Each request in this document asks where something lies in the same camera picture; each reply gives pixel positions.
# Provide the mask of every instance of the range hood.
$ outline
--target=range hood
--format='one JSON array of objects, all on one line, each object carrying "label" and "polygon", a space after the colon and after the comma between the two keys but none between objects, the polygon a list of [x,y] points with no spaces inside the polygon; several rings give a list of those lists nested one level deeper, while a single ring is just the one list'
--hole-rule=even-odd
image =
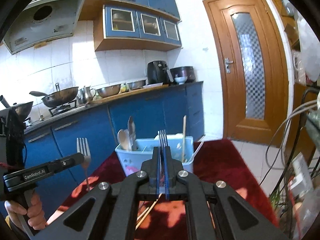
[{"label": "range hood", "polygon": [[35,44],[70,37],[84,0],[33,0],[4,36],[11,54]]}]

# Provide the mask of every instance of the frying pan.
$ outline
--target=frying pan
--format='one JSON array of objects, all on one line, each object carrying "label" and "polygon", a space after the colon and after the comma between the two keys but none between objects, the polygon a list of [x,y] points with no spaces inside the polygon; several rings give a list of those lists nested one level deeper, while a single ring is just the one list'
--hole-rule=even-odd
[{"label": "frying pan", "polygon": [[[3,95],[0,95],[0,102],[5,106],[5,108],[11,107],[8,104],[7,100],[5,100]],[[24,104],[18,104],[18,105],[16,103],[14,103],[12,108],[18,114],[20,120],[24,121],[28,117],[28,115],[30,114],[32,105],[33,105],[33,101],[28,102],[28,103],[24,103]]]},{"label": "frying pan", "polygon": [[50,95],[38,91],[31,91],[29,94],[35,97],[44,96],[43,98],[41,98],[41,100],[43,101],[45,106],[50,108],[54,108],[69,103],[70,101],[76,98],[79,87],[72,87],[60,90],[59,83],[56,83],[55,86],[57,91]]}]

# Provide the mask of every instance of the white bowl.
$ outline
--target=white bowl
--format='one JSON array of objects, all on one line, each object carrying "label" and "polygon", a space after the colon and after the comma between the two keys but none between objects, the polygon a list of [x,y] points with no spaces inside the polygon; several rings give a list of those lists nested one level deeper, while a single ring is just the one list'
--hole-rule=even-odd
[{"label": "white bowl", "polygon": [[184,84],[187,81],[188,77],[176,77],[174,81],[177,82],[179,85]]}]

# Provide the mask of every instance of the checkered glass panel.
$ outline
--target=checkered glass panel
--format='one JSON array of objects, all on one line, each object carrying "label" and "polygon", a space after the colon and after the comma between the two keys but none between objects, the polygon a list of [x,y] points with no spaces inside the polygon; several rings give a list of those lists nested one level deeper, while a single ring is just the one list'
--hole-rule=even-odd
[{"label": "checkered glass panel", "polygon": [[264,119],[266,88],[261,47],[249,13],[231,16],[241,49],[245,81],[246,118]]}]

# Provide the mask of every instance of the door lock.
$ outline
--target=door lock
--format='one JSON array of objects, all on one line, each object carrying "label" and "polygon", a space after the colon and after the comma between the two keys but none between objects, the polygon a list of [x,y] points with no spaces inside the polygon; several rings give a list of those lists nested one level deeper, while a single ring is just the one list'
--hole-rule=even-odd
[{"label": "door lock", "polygon": [[230,67],[229,67],[229,64],[232,64],[233,63],[233,61],[231,60],[231,61],[229,61],[229,58],[228,57],[226,57],[225,59],[224,59],[224,66],[225,66],[225,68],[226,68],[226,72],[227,72],[227,74],[229,74],[230,73]]}]

